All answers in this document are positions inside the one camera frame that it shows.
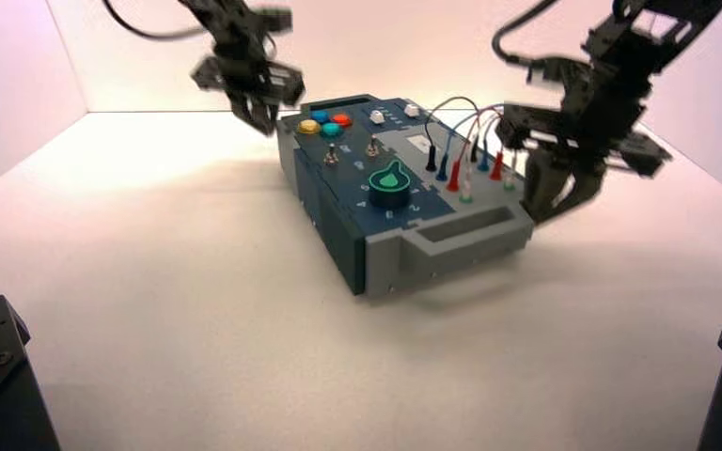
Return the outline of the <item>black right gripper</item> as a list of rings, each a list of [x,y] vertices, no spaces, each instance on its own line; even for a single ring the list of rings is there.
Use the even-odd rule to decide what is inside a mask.
[[[652,84],[579,82],[555,109],[507,103],[496,134],[506,148],[528,153],[522,207],[534,222],[554,220],[592,200],[600,191],[606,160],[620,170],[652,178],[672,160],[670,152],[635,130]],[[571,190],[556,204],[569,176]]]

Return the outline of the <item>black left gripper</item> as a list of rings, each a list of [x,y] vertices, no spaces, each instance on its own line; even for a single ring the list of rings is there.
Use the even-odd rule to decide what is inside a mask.
[[[231,111],[263,135],[275,133],[280,104],[293,106],[306,92],[303,73],[276,59],[269,34],[216,35],[212,51],[190,77],[201,90],[222,90]]]

